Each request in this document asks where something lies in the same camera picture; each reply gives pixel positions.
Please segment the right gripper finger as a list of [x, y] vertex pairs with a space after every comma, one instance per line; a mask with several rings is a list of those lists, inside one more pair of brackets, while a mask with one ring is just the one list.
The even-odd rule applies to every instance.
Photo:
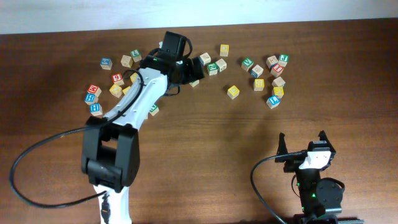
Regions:
[[326, 132], [324, 130], [319, 132], [318, 137], [320, 138], [321, 141], [325, 141], [327, 144], [330, 143], [330, 141], [327, 138]]
[[277, 148], [277, 155], [281, 156], [281, 155], [285, 155], [287, 153], [288, 153], [288, 150], [287, 150], [287, 146], [285, 143], [285, 134], [280, 133], [279, 134], [279, 144], [278, 144], [278, 148]]

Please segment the green R letter block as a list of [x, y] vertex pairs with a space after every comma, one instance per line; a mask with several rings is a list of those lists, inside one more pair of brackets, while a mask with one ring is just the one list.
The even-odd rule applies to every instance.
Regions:
[[190, 82], [190, 85], [192, 86], [192, 87], [195, 87], [195, 86], [197, 86], [198, 84], [199, 84], [199, 80], [195, 80], [195, 81], [193, 81], [193, 82]]

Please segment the yellow S letter block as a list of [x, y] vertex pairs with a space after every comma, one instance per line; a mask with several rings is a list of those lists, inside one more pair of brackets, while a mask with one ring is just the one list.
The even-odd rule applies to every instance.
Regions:
[[131, 80], [132, 83], [134, 83], [138, 78], [139, 78], [139, 75], [137, 73], [133, 73], [130, 76], [130, 80]]
[[262, 91], [265, 87], [264, 79], [259, 79], [259, 78], [255, 79], [253, 87], [254, 87], [254, 91]]

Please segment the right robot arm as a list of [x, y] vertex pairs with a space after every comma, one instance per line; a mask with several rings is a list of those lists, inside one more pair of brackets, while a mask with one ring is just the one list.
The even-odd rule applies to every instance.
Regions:
[[309, 142], [306, 150], [289, 152], [285, 134], [279, 134], [275, 161], [284, 163], [285, 173], [294, 174], [302, 206], [302, 214], [294, 215], [294, 222], [364, 223], [358, 218], [338, 218], [342, 212], [345, 185], [331, 177], [320, 176], [320, 172], [331, 166], [336, 151], [324, 131], [320, 131], [318, 137], [319, 140]]

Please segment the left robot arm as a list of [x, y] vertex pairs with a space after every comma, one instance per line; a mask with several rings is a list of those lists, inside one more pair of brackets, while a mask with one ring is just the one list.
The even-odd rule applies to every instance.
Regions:
[[148, 53], [121, 101], [102, 118], [91, 116], [83, 132], [81, 171], [99, 198], [102, 223], [131, 223], [129, 187], [140, 165], [139, 129], [155, 102], [171, 88], [204, 77], [198, 57], [184, 52], [192, 47], [184, 35], [167, 31], [160, 46]]

